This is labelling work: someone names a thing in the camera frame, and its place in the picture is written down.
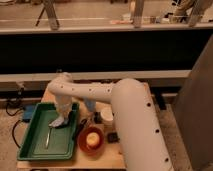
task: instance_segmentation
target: utensil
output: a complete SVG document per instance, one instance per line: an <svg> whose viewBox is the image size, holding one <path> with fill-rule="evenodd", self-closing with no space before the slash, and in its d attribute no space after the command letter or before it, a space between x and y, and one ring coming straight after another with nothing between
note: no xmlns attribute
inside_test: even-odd
<svg viewBox="0 0 213 171"><path fill-rule="evenodd" d="M48 134L47 134L47 140L46 140L46 144L45 144L46 149L48 149L48 147L49 147L51 131L52 131L52 127L49 126L49 131L48 131Z"/></svg>

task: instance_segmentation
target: black panel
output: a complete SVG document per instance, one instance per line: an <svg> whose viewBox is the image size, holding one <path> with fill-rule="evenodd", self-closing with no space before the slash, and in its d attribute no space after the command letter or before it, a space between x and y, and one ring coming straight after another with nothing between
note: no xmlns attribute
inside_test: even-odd
<svg viewBox="0 0 213 171"><path fill-rule="evenodd" d="M212 29L0 36L0 74L191 69Z"/></svg>

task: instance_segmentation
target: black cable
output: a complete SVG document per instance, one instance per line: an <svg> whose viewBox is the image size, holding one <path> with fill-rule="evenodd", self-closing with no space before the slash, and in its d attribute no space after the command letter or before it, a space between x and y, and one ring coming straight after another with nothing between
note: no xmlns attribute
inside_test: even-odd
<svg viewBox="0 0 213 171"><path fill-rule="evenodd" d="M15 129L19 123L21 123L20 119L13 125L13 129L12 129L12 137L18 148L20 148L20 145L17 143L16 138L15 138Z"/></svg>
<svg viewBox="0 0 213 171"><path fill-rule="evenodd" d="M15 116L18 112L22 111L23 110L23 107L20 107L21 105L21 95L22 95L22 91L18 91L18 97L12 101L11 99L7 99L7 104L6 104L6 113L9 115L9 116ZM15 111L14 113L10 113L9 112L9 108L18 108L19 109L17 111Z"/></svg>
<svg viewBox="0 0 213 171"><path fill-rule="evenodd" d="M10 112L8 111L9 106L10 106L9 103L7 103L7 105L6 105L6 113L7 113L9 116L15 116L17 113L19 113L20 111L24 110L24 108L21 107L21 108L17 109L14 113L10 113Z"/></svg>

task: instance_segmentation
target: floor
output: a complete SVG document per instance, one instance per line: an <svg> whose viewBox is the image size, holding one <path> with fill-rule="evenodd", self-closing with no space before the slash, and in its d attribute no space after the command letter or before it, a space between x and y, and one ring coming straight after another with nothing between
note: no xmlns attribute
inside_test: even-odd
<svg viewBox="0 0 213 171"><path fill-rule="evenodd" d="M54 4L61 28L112 26L112 21L123 20L126 16L128 18L130 13L130 0L128 3L124 3L124 0L115 0L113 4L110 3L110 0L67 1L66 3ZM150 23L150 18L153 17L161 20L168 12L173 13L176 7L171 4L171 0L146 0L142 22L144 24ZM42 4L15 3L5 6L0 3L0 29L49 28L46 13L44 13L38 27L35 26L42 8ZM207 22L209 19L213 19L213 7L206 11L202 22Z"/></svg>
<svg viewBox="0 0 213 171"><path fill-rule="evenodd" d="M186 154L181 136L177 129L171 105L167 104L167 110L160 110L156 105L156 111L160 126L165 138L165 142L175 168L175 171L191 171L191 165ZM16 169L17 150L13 142L11 131L15 122L20 119L22 113L14 117L8 116L5 109L0 110L0 170L14 171ZM18 143L21 142L27 124L21 123L17 126L15 137ZM50 171L65 171L60 169L50 169Z"/></svg>

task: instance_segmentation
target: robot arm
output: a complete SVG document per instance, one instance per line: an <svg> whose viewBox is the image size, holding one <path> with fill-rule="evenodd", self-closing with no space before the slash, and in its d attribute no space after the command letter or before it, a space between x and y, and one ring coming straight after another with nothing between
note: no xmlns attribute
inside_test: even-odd
<svg viewBox="0 0 213 171"><path fill-rule="evenodd" d="M144 84L134 79L116 84L75 84L67 80L65 74L48 85L58 102L75 96L111 104L128 171L173 170L152 98Z"/></svg>

